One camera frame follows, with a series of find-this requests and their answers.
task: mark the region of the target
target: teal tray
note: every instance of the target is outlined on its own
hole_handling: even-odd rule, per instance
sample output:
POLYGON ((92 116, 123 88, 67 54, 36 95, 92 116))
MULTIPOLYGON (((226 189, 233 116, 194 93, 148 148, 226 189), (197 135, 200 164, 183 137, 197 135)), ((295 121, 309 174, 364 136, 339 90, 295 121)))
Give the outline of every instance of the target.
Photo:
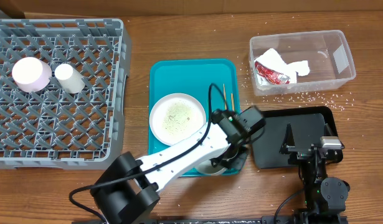
MULTIPOLYGON (((215 83, 226 90, 227 104, 231 109, 231 93, 234 95, 234 108, 240 111, 237 74, 234 64, 227 59, 170 60, 156 63, 149 74, 149 114, 155 103, 171 93, 185 93, 193 96, 204 107, 208 118, 208 88, 215 83)), ((220 93, 212 91, 212 110, 224 110, 220 93)), ((148 154, 162 151, 169 146, 158 141, 148 128, 148 154)), ((222 175, 234 175, 239 171, 227 170, 222 175)), ((195 169, 186 172, 183 177, 200 177, 195 169)))

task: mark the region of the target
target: dish rack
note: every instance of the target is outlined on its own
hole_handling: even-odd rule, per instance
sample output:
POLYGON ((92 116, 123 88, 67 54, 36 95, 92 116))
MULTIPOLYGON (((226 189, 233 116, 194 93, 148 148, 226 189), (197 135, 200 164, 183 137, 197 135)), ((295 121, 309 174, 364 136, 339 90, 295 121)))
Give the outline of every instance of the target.
POLYGON ((106 169, 120 155, 131 40, 119 19, 0 20, 0 169, 106 169), (52 69, 69 63, 85 88, 69 94, 54 77, 26 93, 11 70, 23 57, 52 69))

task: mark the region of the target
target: clear plastic bin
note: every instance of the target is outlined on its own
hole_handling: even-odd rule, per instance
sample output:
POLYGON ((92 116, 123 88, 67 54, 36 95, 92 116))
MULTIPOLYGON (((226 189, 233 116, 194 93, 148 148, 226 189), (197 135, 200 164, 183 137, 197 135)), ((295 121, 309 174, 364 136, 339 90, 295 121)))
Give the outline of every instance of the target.
POLYGON ((249 62, 257 96, 334 90, 356 77, 351 51, 340 30, 252 37, 249 62), (260 85, 253 61, 270 48, 275 49, 287 64, 307 60, 309 75, 298 76, 295 84, 260 85))

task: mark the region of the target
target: wooden table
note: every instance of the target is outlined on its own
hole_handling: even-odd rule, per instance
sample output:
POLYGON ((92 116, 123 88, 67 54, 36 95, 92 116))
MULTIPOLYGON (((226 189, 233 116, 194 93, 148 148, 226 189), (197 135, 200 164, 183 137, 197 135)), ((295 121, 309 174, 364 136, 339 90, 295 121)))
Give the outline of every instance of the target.
MULTIPOLYGON (((131 72, 125 90, 123 152, 131 151, 135 157, 147 152, 149 70, 157 61, 228 58, 237 67, 243 109, 252 103, 262 110, 322 105, 320 101, 288 101, 290 95, 255 96, 247 68, 249 39, 256 35, 342 30, 351 48, 357 77, 336 91, 321 92, 333 97, 333 104, 345 107, 344 111, 333 110, 339 137, 346 145, 344 160, 329 166, 328 174, 351 185, 344 213, 350 223, 383 223, 383 12, 122 19, 133 40, 131 72)), ((70 223, 95 218, 73 206, 68 201, 68 193, 94 183, 102 172, 0 170, 0 223, 70 223)), ((151 217, 254 218, 273 215, 277 206, 300 188, 296 169, 260 170, 249 157, 239 175, 176 180, 161 194, 151 217)), ((95 207, 88 193, 78 195, 77 199, 95 207)), ((281 213, 291 214, 292 209, 303 206, 303 197, 299 197, 286 205, 281 213)))

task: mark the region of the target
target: chopstick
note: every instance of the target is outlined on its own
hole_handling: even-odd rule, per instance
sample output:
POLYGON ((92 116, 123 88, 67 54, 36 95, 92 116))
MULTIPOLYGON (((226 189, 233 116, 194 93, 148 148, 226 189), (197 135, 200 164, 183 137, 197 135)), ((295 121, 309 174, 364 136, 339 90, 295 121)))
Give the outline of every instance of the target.
POLYGON ((226 89, 224 88, 224 83, 223 83, 223 95, 224 95, 224 109, 227 110, 227 105, 226 105, 226 89))
POLYGON ((234 95, 233 95, 233 93, 231 94, 231 107, 232 107, 233 111, 235 111, 235 106, 234 106, 234 95))

